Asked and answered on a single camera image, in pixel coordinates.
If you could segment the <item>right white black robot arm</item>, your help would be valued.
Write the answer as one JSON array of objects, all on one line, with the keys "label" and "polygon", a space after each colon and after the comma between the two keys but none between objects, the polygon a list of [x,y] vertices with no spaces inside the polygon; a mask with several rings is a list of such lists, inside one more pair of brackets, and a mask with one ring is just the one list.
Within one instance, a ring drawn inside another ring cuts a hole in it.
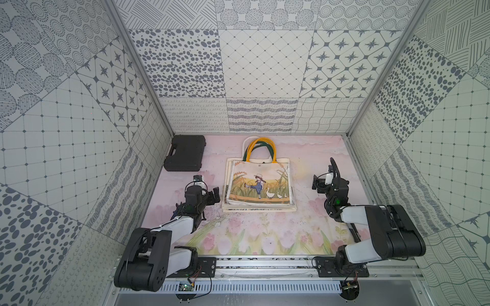
[{"label": "right white black robot arm", "polygon": [[312,189],[324,194],[324,208],[338,223],[365,225],[370,237],[336,251],[339,270],[392,258],[423,256],[426,245],[416,226],[401,205],[351,205],[349,182],[331,172],[313,177]]}]

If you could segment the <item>black tool near right arm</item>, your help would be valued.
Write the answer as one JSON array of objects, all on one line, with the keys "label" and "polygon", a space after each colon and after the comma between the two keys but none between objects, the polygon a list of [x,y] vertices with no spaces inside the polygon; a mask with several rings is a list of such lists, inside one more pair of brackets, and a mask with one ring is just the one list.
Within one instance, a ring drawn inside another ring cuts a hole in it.
[{"label": "black tool near right arm", "polygon": [[350,233],[351,233],[351,234],[352,234],[352,236],[353,236],[354,242],[355,242],[355,243],[359,243],[359,242],[361,242],[361,236],[360,236],[360,234],[359,234],[359,232],[358,232],[358,230],[357,230],[357,228],[356,228],[355,224],[353,224],[353,223],[349,223],[349,224],[348,224],[348,228],[349,228],[349,230],[350,230]]}]

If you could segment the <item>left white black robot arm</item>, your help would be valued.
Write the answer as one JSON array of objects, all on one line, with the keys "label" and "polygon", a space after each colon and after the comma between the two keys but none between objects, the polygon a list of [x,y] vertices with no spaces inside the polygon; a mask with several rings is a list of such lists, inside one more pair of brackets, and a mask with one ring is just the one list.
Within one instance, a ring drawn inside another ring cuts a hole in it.
[{"label": "left white black robot arm", "polygon": [[185,202],[176,204],[168,223],[134,229],[115,271],[114,285],[156,292],[170,275],[197,275],[200,271],[197,249],[174,243],[195,232],[205,219],[205,208],[220,201],[218,187],[208,191],[203,182],[187,187]]}]

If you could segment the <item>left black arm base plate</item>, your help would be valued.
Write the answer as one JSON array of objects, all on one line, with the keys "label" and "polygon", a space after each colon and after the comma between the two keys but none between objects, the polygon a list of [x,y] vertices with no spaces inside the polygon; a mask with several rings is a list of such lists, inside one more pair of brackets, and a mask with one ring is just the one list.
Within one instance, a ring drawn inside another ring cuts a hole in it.
[{"label": "left black arm base plate", "polygon": [[167,278],[214,278],[216,273],[216,257],[199,257],[196,267],[182,269],[167,276]]}]

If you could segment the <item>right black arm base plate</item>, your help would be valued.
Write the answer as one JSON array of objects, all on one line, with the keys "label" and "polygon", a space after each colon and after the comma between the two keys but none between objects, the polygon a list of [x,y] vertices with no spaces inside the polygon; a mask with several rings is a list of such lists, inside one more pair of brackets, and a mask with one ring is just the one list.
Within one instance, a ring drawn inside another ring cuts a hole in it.
[{"label": "right black arm base plate", "polygon": [[311,260],[313,268],[319,277],[369,277],[365,264],[353,264],[337,260],[333,256],[315,256]]}]

